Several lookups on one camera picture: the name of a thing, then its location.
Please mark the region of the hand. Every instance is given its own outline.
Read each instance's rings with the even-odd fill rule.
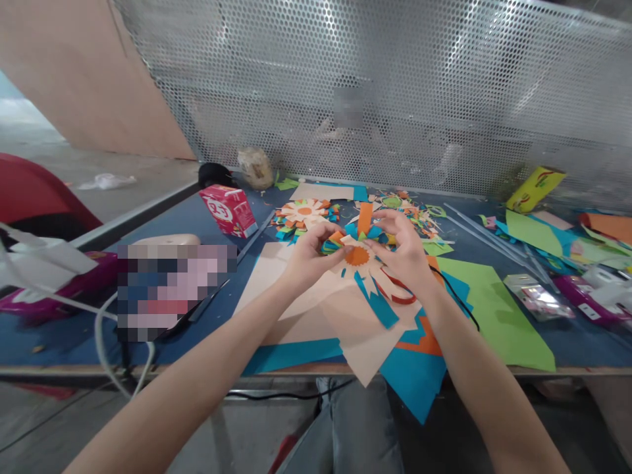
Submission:
[[[281,276],[286,285],[295,288],[298,294],[305,292],[319,280],[323,273],[335,267],[347,253],[353,250],[347,246],[331,255],[320,254],[325,240],[336,231],[344,233],[337,224],[320,223],[298,238],[288,266]]]
[[[412,292],[434,282],[433,272],[430,270],[423,242],[408,218],[394,209],[377,211],[373,217],[380,219],[375,223],[386,233],[392,234],[397,240],[397,250],[390,251],[373,240],[365,240],[371,250],[382,262],[404,283]]]

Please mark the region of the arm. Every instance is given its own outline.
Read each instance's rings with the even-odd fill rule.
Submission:
[[[79,453],[66,473],[164,472],[222,402],[277,319],[301,293],[344,258],[317,253],[339,226],[303,235],[283,276],[172,364],[127,404]]]
[[[395,235],[390,252],[367,241],[376,255],[417,296],[446,360],[450,378],[479,428],[497,473],[569,473],[509,369],[434,277],[423,244],[408,219],[378,211],[378,223]]]

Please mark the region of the red carton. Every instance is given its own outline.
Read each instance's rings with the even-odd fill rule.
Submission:
[[[246,193],[243,190],[214,184],[199,192],[224,234],[250,237],[257,230]]]

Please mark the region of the red chair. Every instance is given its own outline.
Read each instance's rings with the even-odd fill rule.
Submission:
[[[54,174],[6,153],[0,153],[0,221],[40,237],[65,240],[102,225]]]

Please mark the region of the blue table surface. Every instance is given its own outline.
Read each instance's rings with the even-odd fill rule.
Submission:
[[[294,190],[279,191],[276,188],[259,192],[246,190],[252,211],[260,225],[275,207],[287,201]],[[464,197],[446,197],[436,194],[412,192],[416,202],[443,205],[449,203],[470,217],[484,215],[502,215],[501,206],[486,201]],[[341,225],[357,211],[353,203],[337,201],[342,204]],[[446,219],[440,220],[442,237],[454,240],[454,251],[444,255],[483,265],[491,265],[500,278],[515,273],[524,273],[523,268],[503,255],[491,250],[474,239],[466,231],[458,228]],[[193,195],[175,205],[152,221],[139,227],[120,244],[131,244],[141,238],[166,234],[195,234],[202,244],[234,244],[240,249],[247,240],[226,236],[219,232],[215,220],[207,210],[202,199]],[[182,333],[165,342],[157,342],[157,364],[176,361],[200,340],[213,332],[230,318],[240,295],[250,277],[257,256],[263,245],[275,241],[276,229],[269,227],[253,243],[239,265],[238,271],[229,275],[230,282],[218,293],[213,303],[199,320]],[[590,323],[578,315],[572,320],[555,320],[539,323],[524,310],[531,324],[553,351],[558,367],[632,367],[632,333],[625,329],[606,330]],[[0,315],[0,366],[60,366],[60,365],[98,365],[93,335],[94,314],[80,313],[71,318],[46,323],[36,328],[22,328],[18,317]],[[119,345],[114,333],[115,324],[105,321],[104,335],[112,363],[120,361]],[[44,350],[33,354],[36,346]],[[143,364],[147,357],[145,344],[131,344],[132,363]]]

